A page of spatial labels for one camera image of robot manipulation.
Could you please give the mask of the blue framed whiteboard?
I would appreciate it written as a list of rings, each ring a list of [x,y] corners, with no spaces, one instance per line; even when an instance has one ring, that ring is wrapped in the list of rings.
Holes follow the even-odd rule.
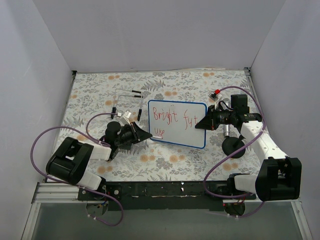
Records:
[[[205,117],[207,105],[203,102],[149,100],[149,133],[163,139],[153,141],[203,149],[206,131],[195,125]]]

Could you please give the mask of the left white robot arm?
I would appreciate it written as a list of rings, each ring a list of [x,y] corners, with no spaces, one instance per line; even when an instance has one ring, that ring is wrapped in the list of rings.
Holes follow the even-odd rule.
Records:
[[[105,180],[87,170],[89,161],[112,161],[119,150],[130,150],[132,145],[152,136],[135,122],[122,126],[119,122],[111,121],[98,144],[66,137],[48,161],[46,173],[71,185],[88,188],[89,194],[95,200],[101,200],[107,193],[102,184]]]

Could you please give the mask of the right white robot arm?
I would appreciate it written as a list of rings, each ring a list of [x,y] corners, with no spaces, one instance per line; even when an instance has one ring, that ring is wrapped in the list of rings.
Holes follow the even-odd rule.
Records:
[[[302,163],[283,152],[264,131],[263,118],[259,113],[250,112],[247,95],[233,94],[230,106],[209,106],[195,128],[213,131],[219,125],[232,125],[240,133],[240,138],[225,139],[223,148],[227,156],[244,151],[242,140],[245,139],[260,161],[257,175],[234,173],[229,176],[226,192],[230,198],[237,199],[244,192],[255,194],[264,202],[296,200],[300,196]]]

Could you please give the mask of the grey studded baseplate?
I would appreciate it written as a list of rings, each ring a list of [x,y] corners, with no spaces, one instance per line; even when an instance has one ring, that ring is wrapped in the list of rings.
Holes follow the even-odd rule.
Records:
[[[118,148],[121,149],[121,150],[130,151],[131,148],[132,148],[132,145],[133,145],[132,143],[124,143],[124,144],[119,145]]]

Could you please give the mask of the black round stand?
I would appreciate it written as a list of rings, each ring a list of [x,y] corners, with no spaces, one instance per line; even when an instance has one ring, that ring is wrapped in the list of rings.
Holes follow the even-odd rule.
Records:
[[[233,152],[237,151],[238,149],[242,148],[244,146],[244,142],[242,141],[242,138],[239,137],[226,137],[224,141],[222,142],[222,151],[225,155],[230,155]]]

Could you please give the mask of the floral tablecloth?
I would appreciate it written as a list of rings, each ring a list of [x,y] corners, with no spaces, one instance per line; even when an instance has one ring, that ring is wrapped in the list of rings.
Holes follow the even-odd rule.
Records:
[[[91,160],[88,170],[108,181],[226,180],[230,174],[256,175],[260,161],[252,147],[238,159],[226,159],[222,127],[195,128],[220,89],[226,100],[251,90],[245,70],[190,70],[128,73],[77,73],[56,144],[67,137],[98,139],[112,120],[110,112],[129,111],[130,121],[152,134],[120,150],[111,161]]]

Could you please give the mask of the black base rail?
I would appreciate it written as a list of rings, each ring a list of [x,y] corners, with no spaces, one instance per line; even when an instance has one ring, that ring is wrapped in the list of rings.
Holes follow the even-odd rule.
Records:
[[[244,214],[245,200],[254,194],[230,189],[224,180],[109,181],[96,193],[80,189],[79,201],[97,204],[105,211],[120,210],[230,210]]]

